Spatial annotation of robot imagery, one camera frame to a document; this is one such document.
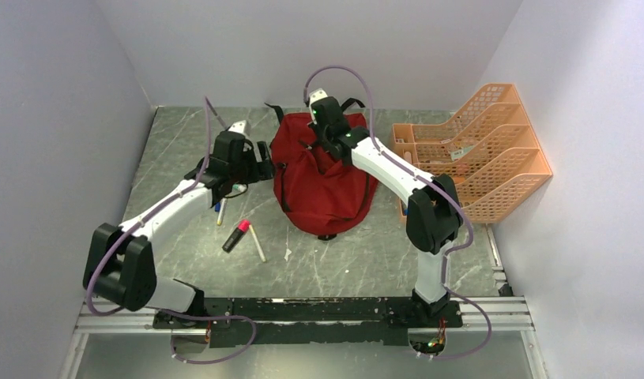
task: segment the small white object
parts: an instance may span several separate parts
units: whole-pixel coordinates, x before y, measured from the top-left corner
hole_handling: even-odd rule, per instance
[[[252,125],[247,120],[242,120],[234,122],[233,125],[228,127],[228,131],[240,133],[243,136],[249,138],[252,131]]]
[[[475,145],[470,145],[470,146],[466,146],[465,148],[454,150],[452,153],[450,153],[452,161],[454,162],[455,160],[461,159],[463,156],[468,154],[469,151],[473,150],[474,147]]]
[[[217,225],[221,225],[221,222],[224,221],[224,214],[226,213],[227,202],[228,202],[228,199],[226,197],[221,199],[221,203],[219,205],[219,215],[217,215]]]
[[[252,235],[252,238],[254,239],[254,244],[257,246],[257,251],[259,252],[259,257],[261,257],[261,262],[266,263],[266,255],[263,253],[263,248],[261,247],[261,243],[258,241],[257,237],[257,232],[254,231],[254,227],[252,224],[250,224],[250,234]]]

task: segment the backpack handle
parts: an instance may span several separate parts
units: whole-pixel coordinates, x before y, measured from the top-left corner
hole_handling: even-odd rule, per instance
[[[275,115],[277,116],[277,122],[282,123],[282,120],[284,120],[284,111],[282,110],[282,107],[279,105],[271,105],[268,103],[264,103],[267,107],[271,108],[272,110],[275,111]],[[344,103],[341,105],[341,109],[344,111],[348,110],[352,105],[358,105],[360,108],[365,108],[366,105],[363,104],[363,102],[359,99],[356,99],[354,97],[350,97],[347,100],[345,100]]]

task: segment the white wall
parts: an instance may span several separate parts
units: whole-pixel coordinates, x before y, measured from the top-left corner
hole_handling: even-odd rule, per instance
[[[151,118],[94,2],[0,0],[0,378],[58,377]]]
[[[495,229],[551,377],[644,378],[644,0],[525,0],[488,81],[554,171]]]
[[[359,71],[375,106],[454,109],[475,85],[522,0],[99,0],[154,104],[303,102],[317,68]],[[360,96],[348,73],[316,82]]]

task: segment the pink marker cap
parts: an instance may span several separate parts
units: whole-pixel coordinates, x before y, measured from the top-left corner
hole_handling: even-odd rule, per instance
[[[247,229],[250,228],[250,222],[247,220],[240,221],[238,224],[238,229],[240,229],[243,232],[247,232]]]

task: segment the black marker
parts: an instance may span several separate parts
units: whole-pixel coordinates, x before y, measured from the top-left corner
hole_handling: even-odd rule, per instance
[[[227,253],[230,253],[231,250],[235,247],[235,245],[238,245],[238,242],[240,242],[240,239],[243,238],[245,233],[247,233],[247,230],[250,228],[250,222],[247,220],[240,221],[240,224],[238,227],[231,233],[231,235],[228,236],[228,239],[226,242],[224,242],[224,245],[221,247],[221,249]]]

